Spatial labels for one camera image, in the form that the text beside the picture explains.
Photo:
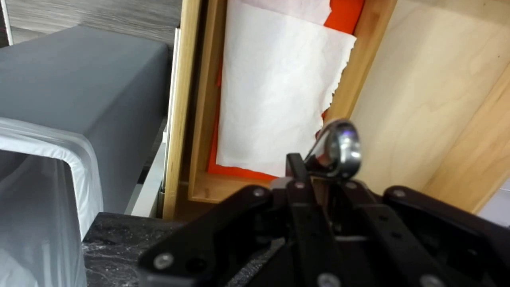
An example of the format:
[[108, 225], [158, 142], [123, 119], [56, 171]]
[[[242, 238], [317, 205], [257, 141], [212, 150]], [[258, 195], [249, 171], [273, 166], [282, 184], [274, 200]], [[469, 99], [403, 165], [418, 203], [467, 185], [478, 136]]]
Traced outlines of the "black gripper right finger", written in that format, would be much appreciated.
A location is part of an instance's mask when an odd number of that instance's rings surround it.
[[451, 287], [451, 280], [427, 254], [403, 221], [359, 182], [341, 185], [343, 217], [371, 240], [386, 257], [387, 275], [398, 287]]

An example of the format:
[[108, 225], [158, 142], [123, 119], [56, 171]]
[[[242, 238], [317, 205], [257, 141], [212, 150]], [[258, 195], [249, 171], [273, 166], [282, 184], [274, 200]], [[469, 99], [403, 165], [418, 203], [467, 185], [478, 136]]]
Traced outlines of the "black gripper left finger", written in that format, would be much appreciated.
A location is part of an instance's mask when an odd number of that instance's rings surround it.
[[298, 154], [285, 163], [287, 205], [292, 219], [293, 257], [301, 287], [341, 287], [341, 262], [325, 219], [316, 201], [306, 165]]

